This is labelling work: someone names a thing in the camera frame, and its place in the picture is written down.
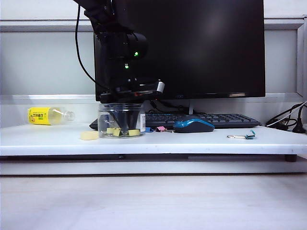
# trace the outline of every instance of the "small yellow object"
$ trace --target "small yellow object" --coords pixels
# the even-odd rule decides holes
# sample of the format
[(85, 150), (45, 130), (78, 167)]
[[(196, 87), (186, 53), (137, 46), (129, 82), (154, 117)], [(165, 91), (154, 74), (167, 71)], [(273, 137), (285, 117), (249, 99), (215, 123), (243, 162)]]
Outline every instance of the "small yellow object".
[(114, 128), (113, 135), (116, 136), (116, 137), (119, 137), (120, 136), (120, 128)]
[(130, 137), (138, 136), (138, 135), (140, 135), (140, 130), (139, 130), (139, 129), (131, 129), (131, 130), (128, 130), (128, 135), (129, 135)]
[(107, 134), (113, 134), (115, 128), (106, 128)]
[(98, 131), (84, 131), (81, 133), (82, 140), (95, 140), (98, 139)]

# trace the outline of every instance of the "white desk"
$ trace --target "white desk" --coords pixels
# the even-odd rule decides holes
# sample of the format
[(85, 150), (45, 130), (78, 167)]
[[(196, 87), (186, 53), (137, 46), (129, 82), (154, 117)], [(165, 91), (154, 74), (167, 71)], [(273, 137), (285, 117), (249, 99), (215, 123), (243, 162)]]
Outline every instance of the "white desk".
[[(158, 159), (128, 161), (5, 161), (2, 173), (7, 174), (110, 174), (110, 173), (273, 173), (307, 172), (306, 162), (285, 162), (284, 154), (307, 154), (307, 136), (265, 127), (253, 130), (252, 140), (229, 139), (227, 135), (245, 135), (244, 129), (216, 129), (210, 133), (147, 133), (139, 138), (80, 139), (87, 124), (73, 126), (16, 126), (1, 130), (1, 156), (58, 156), (104, 154), (189, 154), (186, 160)], [(194, 157), (193, 154), (237, 154), (231, 158)], [(246, 154), (279, 154), (273, 159)]]

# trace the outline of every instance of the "blue mouse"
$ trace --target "blue mouse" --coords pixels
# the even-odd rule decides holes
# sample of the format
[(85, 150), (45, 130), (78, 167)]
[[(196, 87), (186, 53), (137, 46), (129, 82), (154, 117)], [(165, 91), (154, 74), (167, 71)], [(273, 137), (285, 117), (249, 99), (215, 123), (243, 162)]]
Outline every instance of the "blue mouse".
[(187, 115), (176, 121), (173, 128), (178, 133), (202, 133), (212, 132), (215, 127), (199, 116)]

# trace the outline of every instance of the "computer monitor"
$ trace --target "computer monitor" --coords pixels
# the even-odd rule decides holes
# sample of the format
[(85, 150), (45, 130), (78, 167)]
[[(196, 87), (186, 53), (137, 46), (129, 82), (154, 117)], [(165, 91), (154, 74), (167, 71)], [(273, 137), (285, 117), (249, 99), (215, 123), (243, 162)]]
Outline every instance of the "computer monitor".
[(149, 43), (134, 74), (163, 81), (162, 99), (265, 96), (263, 1), (117, 2)]

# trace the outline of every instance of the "yellow bottle label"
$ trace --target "yellow bottle label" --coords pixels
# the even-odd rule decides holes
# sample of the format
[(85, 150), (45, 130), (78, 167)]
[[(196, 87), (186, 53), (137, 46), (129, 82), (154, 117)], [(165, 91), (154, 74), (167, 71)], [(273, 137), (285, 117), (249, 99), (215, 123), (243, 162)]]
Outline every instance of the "yellow bottle label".
[(28, 110), (29, 123), (36, 125), (50, 125), (48, 115), (50, 107), (32, 107)]

